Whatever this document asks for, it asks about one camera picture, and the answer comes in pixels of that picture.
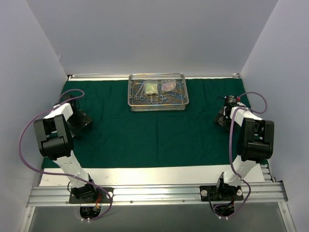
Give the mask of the steel mesh instrument tray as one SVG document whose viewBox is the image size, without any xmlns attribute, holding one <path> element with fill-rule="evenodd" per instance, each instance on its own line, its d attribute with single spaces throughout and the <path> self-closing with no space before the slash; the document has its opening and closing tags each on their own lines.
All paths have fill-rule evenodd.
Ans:
<svg viewBox="0 0 309 232">
<path fill-rule="evenodd" d="M 129 97 L 131 85 L 134 83 L 144 83 L 144 81 L 147 80 L 155 80 L 158 82 L 158 95 L 157 96 L 163 96 L 170 98 L 171 101 L 164 104 L 148 104 L 147 97 L 150 97 L 151 95 L 145 95 L 143 90 L 143 98 L 140 100 L 131 100 Z M 167 93 L 164 93 L 162 91 L 162 82 L 164 80 L 176 80 L 177 83 L 181 84 L 183 86 L 183 89 L 185 91 L 185 97 L 184 98 L 175 98 L 170 95 L 167 95 Z M 173 111 L 173 110 L 184 110 L 186 106 L 189 104 L 189 96 L 186 86 L 186 80 L 183 74 L 181 73 L 145 73 L 145 74 L 132 74 L 128 78 L 128 93 L 127 93 L 127 103 L 130 107 L 131 111 L 135 112 L 142 112 L 142 111 Z"/>
</svg>

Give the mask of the steel forceps clamp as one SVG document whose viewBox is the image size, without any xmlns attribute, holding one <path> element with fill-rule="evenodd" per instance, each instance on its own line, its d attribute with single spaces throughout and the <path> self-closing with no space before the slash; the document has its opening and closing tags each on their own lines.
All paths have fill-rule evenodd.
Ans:
<svg viewBox="0 0 309 232">
<path fill-rule="evenodd" d="M 151 95 L 150 97 L 147 97 L 147 103 L 148 104 L 164 104 L 170 102 L 171 99 L 166 97 L 165 95 L 163 96 L 157 96 L 157 95 Z"/>
</svg>

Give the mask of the green surgical drape cloth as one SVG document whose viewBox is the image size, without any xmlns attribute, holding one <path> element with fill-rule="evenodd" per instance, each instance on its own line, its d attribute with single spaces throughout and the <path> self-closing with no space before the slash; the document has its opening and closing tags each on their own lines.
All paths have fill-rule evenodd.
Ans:
<svg viewBox="0 0 309 232">
<path fill-rule="evenodd" d="M 189 104 L 181 111 L 133 112 L 127 81 L 68 81 L 63 90 L 77 95 L 93 120 L 79 132 L 74 154 L 84 168 L 146 168 L 229 163 L 227 129 L 214 118 L 223 97 L 245 92 L 240 79 L 190 79 Z"/>
</svg>

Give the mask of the steel haemostat clamp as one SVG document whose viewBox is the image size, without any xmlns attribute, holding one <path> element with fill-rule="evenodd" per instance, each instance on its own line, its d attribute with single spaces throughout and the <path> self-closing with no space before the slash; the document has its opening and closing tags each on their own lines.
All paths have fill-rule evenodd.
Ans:
<svg viewBox="0 0 309 232">
<path fill-rule="evenodd" d="M 167 92 L 167 95 L 170 95 L 175 98 L 184 98 L 185 97 L 185 91 L 183 89 L 183 86 L 179 83 L 176 84 L 176 87 L 174 90 Z"/>
</svg>

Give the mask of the purple packet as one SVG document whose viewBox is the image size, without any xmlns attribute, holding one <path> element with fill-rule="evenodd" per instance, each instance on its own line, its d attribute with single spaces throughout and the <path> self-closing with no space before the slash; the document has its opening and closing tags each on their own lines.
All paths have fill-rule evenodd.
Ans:
<svg viewBox="0 0 309 232">
<path fill-rule="evenodd" d="M 164 80 L 161 84 L 162 86 L 162 91 L 164 93 L 167 93 L 167 92 L 175 92 L 176 91 L 176 85 L 177 85 L 177 82 L 176 80 Z"/>
</svg>

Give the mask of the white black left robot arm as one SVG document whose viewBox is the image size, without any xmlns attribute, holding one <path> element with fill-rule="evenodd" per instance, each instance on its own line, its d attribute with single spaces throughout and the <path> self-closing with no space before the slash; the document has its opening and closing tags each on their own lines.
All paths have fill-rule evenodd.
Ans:
<svg viewBox="0 0 309 232">
<path fill-rule="evenodd" d="M 33 122 L 36 139 L 41 155 L 57 164 L 70 180 L 71 193 L 91 203 L 97 198 L 93 180 L 82 168 L 74 154 L 74 141 L 70 126 L 87 127 L 72 103 L 55 105 L 52 111 Z"/>
</svg>

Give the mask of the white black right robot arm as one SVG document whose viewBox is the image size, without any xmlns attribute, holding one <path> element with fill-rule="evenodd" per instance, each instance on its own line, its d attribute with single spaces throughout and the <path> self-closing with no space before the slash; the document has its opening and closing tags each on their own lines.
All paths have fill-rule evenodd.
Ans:
<svg viewBox="0 0 309 232">
<path fill-rule="evenodd" d="M 258 164 L 271 158 L 274 147 L 275 123 L 264 120 L 245 107 L 227 107 L 220 109 L 214 122 L 229 129 L 230 167 L 223 172 L 214 188 L 219 199 L 226 199 L 240 189 L 242 180 Z M 237 156 L 232 158 L 233 129 L 240 126 L 237 140 Z"/>
</svg>

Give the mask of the green packet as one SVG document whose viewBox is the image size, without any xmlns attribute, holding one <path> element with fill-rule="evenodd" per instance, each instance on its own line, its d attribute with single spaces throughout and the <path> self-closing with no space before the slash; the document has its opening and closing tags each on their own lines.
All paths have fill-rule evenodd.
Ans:
<svg viewBox="0 0 309 232">
<path fill-rule="evenodd" d="M 158 95 L 158 82 L 155 80 L 147 80 L 143 83 L 145 95 Z"/>
</svg>

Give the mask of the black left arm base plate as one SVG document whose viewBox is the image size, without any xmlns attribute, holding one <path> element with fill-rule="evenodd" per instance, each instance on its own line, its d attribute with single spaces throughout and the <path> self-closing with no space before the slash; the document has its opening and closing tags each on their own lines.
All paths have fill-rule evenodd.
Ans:
<svg viewBox="0 0 309 232">
<path fill-rule="evenodd" d="M 86 203 L 110 203 L 114 188 L 106 187 L 99 189 L 91 187 L 90 189 L 71 190 L 69 197 L 70 204 L 86 204 Z"/>
</svg>

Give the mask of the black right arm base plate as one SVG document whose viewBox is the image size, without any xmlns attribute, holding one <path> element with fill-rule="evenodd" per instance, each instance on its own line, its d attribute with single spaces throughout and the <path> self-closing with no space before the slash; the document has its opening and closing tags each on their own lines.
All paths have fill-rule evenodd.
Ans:
<svg viewBox="0 0 309 232">
<path fill-rule="evenodd" d="M 222 201 L 241 201 L 244 199 L 243 194 L 237 195 L 242 191 L 241 187 L 227 186 L 216 187 L 214 185 L 200 186 L 200 198 L 202 201 L 210 199 L 215 202 Z"/>
</svg>

